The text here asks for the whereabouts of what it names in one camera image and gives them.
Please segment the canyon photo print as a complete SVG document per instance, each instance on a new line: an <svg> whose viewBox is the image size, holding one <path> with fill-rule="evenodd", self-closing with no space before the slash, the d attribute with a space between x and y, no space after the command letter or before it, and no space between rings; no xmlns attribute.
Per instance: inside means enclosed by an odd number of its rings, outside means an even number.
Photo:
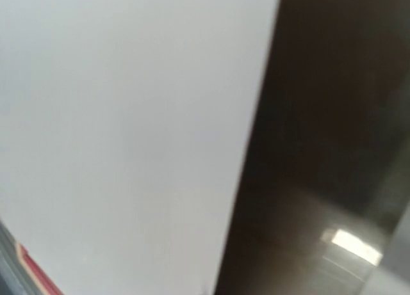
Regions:
<svg viewBox="0 0 410 295"><path fill-rule="evenodd" d="M1 219L65 294L212 294L279 0L1 0Z"/></svg>

